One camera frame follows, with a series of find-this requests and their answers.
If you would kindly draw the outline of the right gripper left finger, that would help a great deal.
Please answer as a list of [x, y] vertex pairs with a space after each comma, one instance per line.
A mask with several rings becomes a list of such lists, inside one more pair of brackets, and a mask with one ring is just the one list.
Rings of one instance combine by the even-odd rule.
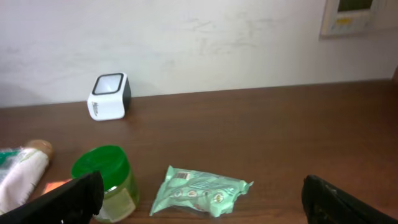
[[103, 199], [103, 179], [95, 171], [1, 215], [1, 224], [89, 223], [99, 214]]

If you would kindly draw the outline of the green wipes packet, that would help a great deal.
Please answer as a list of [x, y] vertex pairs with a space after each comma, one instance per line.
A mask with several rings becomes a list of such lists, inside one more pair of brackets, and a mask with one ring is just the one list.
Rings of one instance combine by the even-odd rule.
[[2, 182], [21, 160], [21, 147], [1, 149], [0, 181]]

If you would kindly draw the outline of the green lid jar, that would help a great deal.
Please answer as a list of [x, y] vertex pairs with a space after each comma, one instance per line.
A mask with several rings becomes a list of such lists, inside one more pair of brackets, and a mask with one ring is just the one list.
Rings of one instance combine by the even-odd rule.
[[116, 223], [127, 218], [139, 204], [139, 189], [126, 153], [119, 146], [97, 147], [82, 155], [73, 165], [72, 177], [100, 172], [104, 199], [95, 219]]

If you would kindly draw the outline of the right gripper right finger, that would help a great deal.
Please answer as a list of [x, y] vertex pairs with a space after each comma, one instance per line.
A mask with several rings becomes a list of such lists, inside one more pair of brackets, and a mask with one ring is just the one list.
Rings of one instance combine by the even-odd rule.
[[304, 179], [301, 199], [309, 224], [397, 224], [395, 218], [316, 175]]

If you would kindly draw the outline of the orange tissue pack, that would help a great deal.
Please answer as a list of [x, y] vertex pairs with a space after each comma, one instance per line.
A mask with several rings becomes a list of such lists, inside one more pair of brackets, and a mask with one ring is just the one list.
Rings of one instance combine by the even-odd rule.
[[49, 182], [46, 183], [44, 190], [42, 192], [42, 195], [48, 193], [49, 191], [52, 191], [64, 184], [66, 184], [67, 182], [71, 181], [71, 179], [66, 179], [66, 180], [60, 180], [60, 181], [56, 181], [56, 182]]

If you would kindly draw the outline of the light green pouch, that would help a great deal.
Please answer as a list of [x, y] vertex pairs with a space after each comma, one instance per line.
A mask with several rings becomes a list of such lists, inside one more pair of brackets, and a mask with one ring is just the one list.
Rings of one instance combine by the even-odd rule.
[[238, 197], [247, 194], [252, 185], [245, 180], [169, 166], [150, 215], [170, 207], [185, 207], [219, 217], [231, 213]]

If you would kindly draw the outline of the white cream tube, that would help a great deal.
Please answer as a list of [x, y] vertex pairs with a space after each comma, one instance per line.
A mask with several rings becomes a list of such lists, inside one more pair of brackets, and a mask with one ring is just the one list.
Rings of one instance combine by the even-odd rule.
[[48, 141], [31, 140], [23, 146], [21, 160], [1, 182], [1, 214], [25, 204], [53, 159]]

